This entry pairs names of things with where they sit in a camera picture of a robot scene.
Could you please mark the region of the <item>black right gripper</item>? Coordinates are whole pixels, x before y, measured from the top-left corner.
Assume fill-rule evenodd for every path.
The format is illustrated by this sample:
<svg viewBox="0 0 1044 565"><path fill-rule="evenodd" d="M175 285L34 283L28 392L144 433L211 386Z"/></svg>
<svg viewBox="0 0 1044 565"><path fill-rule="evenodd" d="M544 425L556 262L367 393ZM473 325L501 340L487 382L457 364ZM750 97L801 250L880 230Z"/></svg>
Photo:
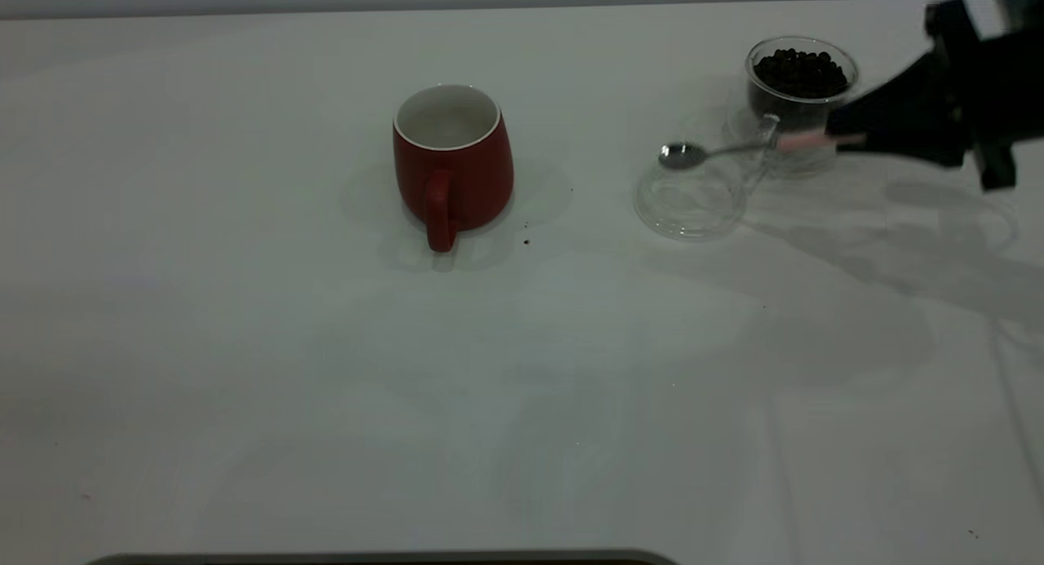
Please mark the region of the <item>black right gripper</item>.
<svg viewBox="0 0 1044 565"><path fill-rule="evenodd" d="M836 108L825 133L864 135L857 152L943 169L962 167L971 150L984 192L1015 188L1013 146L1043 134L1042 0L1002 1L1002 11L1009 30L984 40L965 0L928 5L925 30L935 52ZM959 124L966 137L947 135Z"/></svg>

